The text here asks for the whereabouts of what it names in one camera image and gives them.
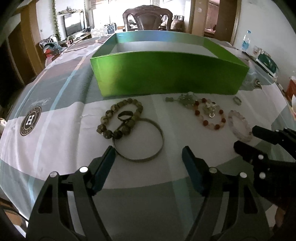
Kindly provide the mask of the operator hand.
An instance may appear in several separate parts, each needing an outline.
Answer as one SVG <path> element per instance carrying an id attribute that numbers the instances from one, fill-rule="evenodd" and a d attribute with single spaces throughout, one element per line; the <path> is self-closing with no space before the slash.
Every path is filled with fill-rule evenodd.
<path id="1" fill-rule="evenodd" d="M 275 224 L 277 227 L 281 227 L 283 224 L 284 216 L 286 214 L 286 211 L 282 208 L 278 207 L 275 213 Z"/>

